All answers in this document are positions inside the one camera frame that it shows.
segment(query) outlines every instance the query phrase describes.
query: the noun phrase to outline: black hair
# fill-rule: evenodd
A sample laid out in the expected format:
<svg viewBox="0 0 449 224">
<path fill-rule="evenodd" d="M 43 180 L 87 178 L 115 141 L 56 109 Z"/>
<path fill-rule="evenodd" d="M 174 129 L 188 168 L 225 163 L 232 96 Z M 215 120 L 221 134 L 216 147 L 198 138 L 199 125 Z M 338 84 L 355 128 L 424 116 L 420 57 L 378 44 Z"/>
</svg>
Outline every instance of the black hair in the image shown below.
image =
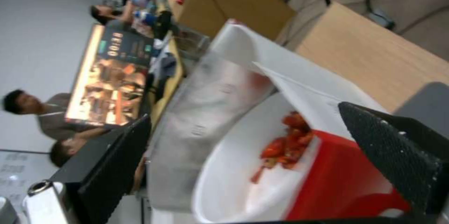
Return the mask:
<svg viewBox="0 0 449 224">
<path fill-rule="evenodd" d="M 90 6 L 90 15 L 103 26 L 105 26 L 108 21 L 111 20 L 111 18 L 109 17 L 100 15 L 100 10 L 95 5 Z"/>
<path fill-rule="evenodd" d="M 59 168 L 72 157 L 69 155 L 69 147 L 62 145 L 64 141 L 66 140 L 57 141 L 50 151 L 50 160 Z"/>
<path fill-rule="evenodd" d="M 17 89 L 11 91 L 6 96 L 3 97 L 3 110 L 15 114 L 20 114 L 22 108 L 16 103 L 16 99 L 20 94 L 24 93 L 24 91 Z"/>
</svg>

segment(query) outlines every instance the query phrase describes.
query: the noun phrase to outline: black textured pad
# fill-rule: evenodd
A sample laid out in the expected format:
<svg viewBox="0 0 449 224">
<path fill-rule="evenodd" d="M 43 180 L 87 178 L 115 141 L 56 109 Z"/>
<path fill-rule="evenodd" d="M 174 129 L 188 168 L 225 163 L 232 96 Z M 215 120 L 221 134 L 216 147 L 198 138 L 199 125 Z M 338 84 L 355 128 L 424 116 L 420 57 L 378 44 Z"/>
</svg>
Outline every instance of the black textured pad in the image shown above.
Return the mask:
<svg viewBox="0 0 449 224">
<path fill-rule="evenodd" d="M 449 141 L 417 120 L 347 102 L 341 117 L 368 159 L 417 211 L 441 211 L 449 189 Z"/>
</svg>

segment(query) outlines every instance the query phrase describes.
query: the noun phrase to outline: gray shirt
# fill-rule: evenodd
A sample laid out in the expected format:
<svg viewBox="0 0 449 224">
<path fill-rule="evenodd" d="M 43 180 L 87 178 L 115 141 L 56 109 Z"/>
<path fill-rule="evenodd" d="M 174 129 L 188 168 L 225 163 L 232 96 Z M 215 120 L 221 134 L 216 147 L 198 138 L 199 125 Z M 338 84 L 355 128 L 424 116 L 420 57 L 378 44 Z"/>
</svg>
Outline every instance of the gray shirt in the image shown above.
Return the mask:
<svg viewBox="0 0 449 224">
<path fill-rule="evenodd" d="M 48 111 L 38 116 L 40 129 L 48 137 L 55 140 L 65 140 L 73 137 L 75 133 L 80 133 L 95 127 L 88 125 L 74 125 L 66 123 L 65 115 L 69 106 L 70 93 L 59 93 L 54 95 L 45 104 Z"/>
</svg>

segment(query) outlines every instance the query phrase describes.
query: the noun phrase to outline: table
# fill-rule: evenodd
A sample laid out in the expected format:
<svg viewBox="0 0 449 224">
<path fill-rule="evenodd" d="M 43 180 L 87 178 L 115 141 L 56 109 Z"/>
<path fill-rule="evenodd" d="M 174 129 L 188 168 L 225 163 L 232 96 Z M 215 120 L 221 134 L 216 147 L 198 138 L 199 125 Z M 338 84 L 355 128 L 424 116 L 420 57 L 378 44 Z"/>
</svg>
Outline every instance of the table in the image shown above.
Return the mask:
<svg viewBox="0 0 449 224">
<path fill-rule="evenodd" d="M 295 51 L 389 112 L 431 82 L 449 85 L 448 62 L 335 2 Z"/>
<path fill-rule="evenodd" d="M 170 3 L 170 1 L 172 1 L 172 3 L 173 3 L 174 0 L 168 0 L 168 3 L 171 7 L 172 4 Z M 160 13 L 161 11 L 167 10 L 164 5 L 164 2 L 157 1 L 156 5 L 157 5 L 158 13 Z M 179 83 L 183 79 L 183 74 L 184 74 L 184 71 L 182 68 L 182 63 L 181 63 L 181 58 L 178 54 L 176 42 L 173 37 L 170 38 L 170 41 L 167 45 L 166 50 L 168 52 L 172 53 L 173 57 L 176 59 L 176 70 L 175 70 L 175 75 L 173 77 L 170 77 L 167 80 L 167 82 L 165 83 L 164 94 L 161 99 L 159 99 L 157 102 L 154 102 L 155 95 L 153 93 L 149 93 L 149 102 L 150 102 L 150 107 L 151 107 L 150 118 L 151 118 L 151 124 L 152 124 L 151 132 L 153 132 L 154 129 L 156 128 L 156 125 L 159 122 L 159 119 L 161 118 L 161 115 L 162 115 L 163 111 L 165 110 L 165 107 L 170 102 L 170 99 L 172 98 L 173 94 L 175 93 L 176 88 L 178 87 Z"/>
</svg>

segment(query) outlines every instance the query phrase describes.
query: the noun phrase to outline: person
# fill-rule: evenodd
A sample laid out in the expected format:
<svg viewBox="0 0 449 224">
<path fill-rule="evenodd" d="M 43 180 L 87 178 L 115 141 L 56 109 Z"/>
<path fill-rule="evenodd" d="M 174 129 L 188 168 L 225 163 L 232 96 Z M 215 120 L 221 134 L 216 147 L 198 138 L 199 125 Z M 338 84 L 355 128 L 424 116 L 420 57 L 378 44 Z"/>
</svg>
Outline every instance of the person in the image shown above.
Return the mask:
<svg viewBox="0 0 449 224">
<path fill-rule="evenodd" d="M 74 156 L 86 143 L 88 139 L 73 137 L 56 142 L 50 151 L 50 160 L 54 165 L 61 168 L 72 156 Z M 130 193 L 139 189 L 145 178 L 145 157 L 141 158 L 134 172 L 133 184 Z"/>
<path fill-rule="evenodd" d="M 107 5 L 92 5 L 90 7 L 91 16 L 100 24 L 107 27 L 123 31 L 132 31 L 134 5 L 130 0 L 126 1 L 123 12 L 114 11 Z"/>
<path fill-rule="evenodd" d="M 100 24 L 105 26 L 109 21 L 119 19 L 122 15 L 121 8 L 113 7 L 110 4 L 103 2 L 102 5 L 91 5 L 90 15 L 96 19 Z"/>
<path fill-rule="evenodd" d="M 66 123 L 65 112 L 70 101 L 69 93 L 59 93 L 43 103 L 22 90 L 15 90 L 3 98 L 3 108 L 13 114 L 34 114 L 42 132 L 55 140 L 69 138 L 90 139 L 106 132 L 103 128 Z"/>
</svg>

